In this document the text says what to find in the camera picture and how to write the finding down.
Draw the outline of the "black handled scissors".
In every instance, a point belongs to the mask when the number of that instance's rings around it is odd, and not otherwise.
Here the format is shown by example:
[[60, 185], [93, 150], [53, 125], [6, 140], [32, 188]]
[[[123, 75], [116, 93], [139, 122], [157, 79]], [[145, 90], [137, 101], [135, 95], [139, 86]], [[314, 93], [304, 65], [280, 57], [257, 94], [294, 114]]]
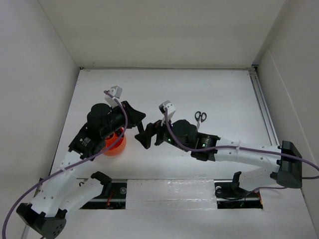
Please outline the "black handled scissors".
[[207, 114], [205, 112], [197, 111], [194, 117], [197, 122], [196, 128], [197, 130], [199, 130], [201, 123], [203, 123], [207, 119]]

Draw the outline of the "blue black highlighter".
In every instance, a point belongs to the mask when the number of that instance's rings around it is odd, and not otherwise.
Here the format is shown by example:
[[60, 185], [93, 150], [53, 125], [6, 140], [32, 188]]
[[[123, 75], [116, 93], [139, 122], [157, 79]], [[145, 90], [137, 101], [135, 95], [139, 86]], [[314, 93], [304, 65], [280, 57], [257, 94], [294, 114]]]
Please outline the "blue black highlighter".
[[142, 133], [142, 132], [145, 131], [142, 121], [137, 124], [137, 128], [138, 128], [138, 132], [139, 132], [139, 133]]

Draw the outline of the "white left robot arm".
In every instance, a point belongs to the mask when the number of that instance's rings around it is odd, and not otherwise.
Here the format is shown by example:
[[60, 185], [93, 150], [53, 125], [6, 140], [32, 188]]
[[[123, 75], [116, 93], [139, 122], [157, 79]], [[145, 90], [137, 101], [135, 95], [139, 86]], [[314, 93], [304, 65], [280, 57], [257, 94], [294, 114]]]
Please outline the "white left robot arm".
[[137, 127], [145, 117], [145, 113], [133, 109], [127, 101], [114, 107], [95, 104], [87, 114], [86, 123], [70, 143], [57, 175], [52, 175], [29, 203], [21, 203], [17, 214], [45, 239], [59, 236], [72, 211], [97, 196], [104, 198], [111, 193], [112, 179], [98, 171], [73, 193], [70, 193], [70, 187], [105, 149], [107, 137]]

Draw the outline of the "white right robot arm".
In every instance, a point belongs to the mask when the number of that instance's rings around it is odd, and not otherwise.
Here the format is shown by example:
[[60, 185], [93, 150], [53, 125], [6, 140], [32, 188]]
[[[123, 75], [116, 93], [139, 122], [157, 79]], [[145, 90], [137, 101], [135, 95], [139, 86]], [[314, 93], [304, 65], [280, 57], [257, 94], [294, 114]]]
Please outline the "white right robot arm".
[[185, 119], [170, 125], [161, 120], [149, 123], [135, 138], [148, 149], [153, 136], [156, 137], [156, 146], [166, 142], [190, 152], [191, 157], [200, 161], [227, 161], [255, 166], [252, 171], [239, 171], [234, 174], [230, 190], [236, 196], [273, 183], [284, 188], [302, 187], [301, 155], [289, 141], [283, 141], [279, 147], [249, 148], [241, 142], [198, 132], [197, 127]]

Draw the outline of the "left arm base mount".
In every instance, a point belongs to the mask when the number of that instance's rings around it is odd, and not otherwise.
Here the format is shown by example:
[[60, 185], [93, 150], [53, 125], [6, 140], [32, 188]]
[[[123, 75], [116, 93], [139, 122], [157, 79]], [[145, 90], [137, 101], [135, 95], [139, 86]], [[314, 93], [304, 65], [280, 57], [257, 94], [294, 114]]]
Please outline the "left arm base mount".
[[110, 189], [103, 188], [102, 193], [81, 207], [82, 210], [124, 210], [126, 208], [127, 182], [116, 181]]

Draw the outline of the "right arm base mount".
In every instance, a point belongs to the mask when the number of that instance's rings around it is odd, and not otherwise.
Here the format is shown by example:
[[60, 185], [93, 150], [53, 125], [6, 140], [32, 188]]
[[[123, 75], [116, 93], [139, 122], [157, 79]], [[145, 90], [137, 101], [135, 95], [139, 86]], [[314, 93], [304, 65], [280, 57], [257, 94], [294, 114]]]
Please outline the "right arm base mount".
[[233, 189], [231, 182], [215, 183], [215, 196], [218, 209], [263, 209], [259, 191], [248, 192], [243, 189]]

